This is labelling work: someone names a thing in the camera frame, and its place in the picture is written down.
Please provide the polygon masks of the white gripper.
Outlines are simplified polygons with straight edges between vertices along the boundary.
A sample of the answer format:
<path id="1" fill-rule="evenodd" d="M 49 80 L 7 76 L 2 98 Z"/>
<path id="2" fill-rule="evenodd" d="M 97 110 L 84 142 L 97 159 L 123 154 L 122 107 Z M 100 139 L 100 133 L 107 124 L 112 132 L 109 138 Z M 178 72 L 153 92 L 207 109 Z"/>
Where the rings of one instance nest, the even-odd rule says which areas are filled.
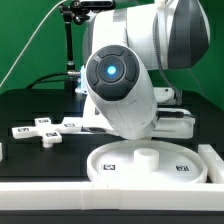
<path id="1" fill-rule="evenodd" d="M 169 87 L 154 87 L 158 103 L 158 121 L 153 138 L 189 139 L 193 137 L 195 117 L 187 110 L 177 108 L 177 97 Z"/>

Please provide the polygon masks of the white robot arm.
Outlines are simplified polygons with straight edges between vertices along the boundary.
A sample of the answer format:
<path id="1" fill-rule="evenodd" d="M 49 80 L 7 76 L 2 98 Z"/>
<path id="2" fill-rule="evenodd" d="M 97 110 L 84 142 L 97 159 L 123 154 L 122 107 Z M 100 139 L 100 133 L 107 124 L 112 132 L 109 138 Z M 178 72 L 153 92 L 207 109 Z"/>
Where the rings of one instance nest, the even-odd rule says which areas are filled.
<path id="1" fill-rule="evenodd" d="M 187 111 L 158 106 L 148 72 L 194 66 L 207 52 L 210 28 L 199 0 L 105 11 L 87 27 L 83 128 L 125 139 L 193 136 Z"/>

